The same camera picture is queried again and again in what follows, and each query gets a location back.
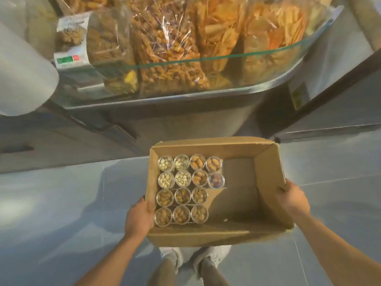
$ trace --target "person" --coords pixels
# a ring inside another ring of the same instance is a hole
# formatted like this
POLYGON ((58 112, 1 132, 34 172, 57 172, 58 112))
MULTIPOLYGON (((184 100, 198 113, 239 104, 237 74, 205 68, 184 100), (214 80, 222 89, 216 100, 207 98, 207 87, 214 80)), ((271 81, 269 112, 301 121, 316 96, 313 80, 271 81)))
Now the person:
MULTIPOLYGON (((310 205, 300 187, 287 180, 278 200, 305 235, 313 252, 334 286, 381 285, 381 265, 330 231, 310 214, 310 205)), ((76 286, 114 286, 123 274, 138 245, 148 234, 154 219, 154 201, 139 202, 127 213, 125 236, 116 247, 76 286)), ((218 264, 231 246, 207 247, 195 253, 193 268, 205 286, 228 286, 218 264)), ((160 248, 162 262, 148 280, 148 286, 174 286, 175 275, 183 264, 179 248, 160 248)))

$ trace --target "white shoe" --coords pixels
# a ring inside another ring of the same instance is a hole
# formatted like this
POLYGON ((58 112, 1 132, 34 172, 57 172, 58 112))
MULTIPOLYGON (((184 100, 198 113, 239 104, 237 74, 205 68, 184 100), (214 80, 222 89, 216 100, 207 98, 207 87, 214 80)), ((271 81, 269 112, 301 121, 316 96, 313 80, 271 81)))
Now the white shoe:
POLYGON ((223 259, 229 254, 231 245, 218 246, 218 247, 205 247, 197 251, 191 258, 193 261, 193 269, 197 274, 197 278, 201 277, 200 263, 204 259, 208 259, 216 268, 223 259))
POLYGON ((170 259, 175 267, 175 273, 179 271, 180 266, 184 263, 183 254, 180 248, 159 247, 159 251, 163 259, 170 259))

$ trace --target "round container of nuts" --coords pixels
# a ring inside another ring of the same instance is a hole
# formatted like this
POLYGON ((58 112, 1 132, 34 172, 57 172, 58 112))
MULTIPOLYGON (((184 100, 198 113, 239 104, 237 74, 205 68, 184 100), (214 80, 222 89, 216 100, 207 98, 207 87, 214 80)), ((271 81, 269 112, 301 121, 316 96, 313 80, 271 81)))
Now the round container of nuts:
POLYGON ((159 183, 159 186, 162 188, 173 188, 174 186, 174 176, 172 173, 169 172, 161 173, 157 181, 159 183))
POLYGON ((177 170, 187 170, 190 164, 189 157, 185 154, 179 154, 174 158, 174 167, 177 170))
POLYGON ((172 214, 173 220, 176 224, 184 225, 189 222, 191 219, 191 211, 187 206, 181 205, 177 206, 172 214))
POLYGON ((205 157, 202 155, 202 154, 194 154, 191 158, 190 158, 190 166, 194 169, 194 170, 200 170, 200 169, 203 169, 204 166, 205 166, 205 157))
POLYGON ((173 204, 173 193, 170 189, 162 189, 156 195, 156 201, 161 207, 169 207, 173 204))
POLYGON ((172 172, 174 169, 173 159, 170 156, 159 158, 157 165, 162 172, 172 172))
POLYGON ((221 159, 216 156, 211 156, 210 158, 207 159, 206 166, 209 172, 214 173, 222 167, 221 159))
POLYGON ((192 220, 196 224, 203 224, 209 218, 208 209, 202 205, 194 206, 190 213, 191 213, 190 215, 192 217, 192 220))
POLYGON ((205 186, 208 182, 208 174, 204 170, 197 170, 192 175, 192 181, 196 186, 205 186))
POLYGON ((179 186, 188 187, 191 184, 192 176, 187 170, 180 170, 174 179, 179 186))
POLYGON ((207 193, 206 189, 203 188, 202 186, 198 186, 195 189, 193 189, 192 200, 196 204, 201 205, 201 204, 205 203, 207 201, 207 198, 208 198, 208 193, 207 193))
POLYGON ((155 224, 159 227, 166 227, 172 221, 172 212, 168 208, 160 208, 155 212, 155 224))
POLYGON ((174 200, 179 205, 188 204, 191 201, 191 192, 186 187, 181 187, 174 193, 174 200))
POLYGON ((220 189, 225 185, 225 178, 219 173, 212 173, 208 178, 208 185, 212 189, 220 189))

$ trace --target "cardboard box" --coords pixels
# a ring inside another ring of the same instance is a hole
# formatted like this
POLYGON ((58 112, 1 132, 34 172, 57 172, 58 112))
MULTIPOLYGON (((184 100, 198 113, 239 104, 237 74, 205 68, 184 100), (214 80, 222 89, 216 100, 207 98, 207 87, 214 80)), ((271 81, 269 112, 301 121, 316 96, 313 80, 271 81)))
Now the cardboard box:
POLYGON ((159 157, 195 153, 223 161, 224 188, 208 189, 209 219, 205 224, 155 226, 148 240, 160 247, 232 245, 266 239, 293 228, 275 196, 285 186, 279 147, 255 137, 188 139, 160 142, 150 149, 146 199, 159 191, 159 157))

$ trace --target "gray floor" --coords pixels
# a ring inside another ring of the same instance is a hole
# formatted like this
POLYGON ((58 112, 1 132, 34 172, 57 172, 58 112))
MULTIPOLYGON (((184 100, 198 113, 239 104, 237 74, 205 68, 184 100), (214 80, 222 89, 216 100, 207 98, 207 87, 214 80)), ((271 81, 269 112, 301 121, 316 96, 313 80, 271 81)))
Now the gray floor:
MULTIPOLYGON (((285 175, 312 213, 381 262, 381 131, 281 144, 285 175)), ((0 175, 0 284, 71 285, 123 235, 126 211, 145 192, 147 158, 0 175)), ((186 257, 192 249, 185 249, 186 257)), ((160 261, 147 241, 123 285, 145 285, 160 261)), ((296 229, 233 246, 221 272, 231 285, 330 285, 296 229)), ((201 285, 184 267, 178 285, 201 285)))

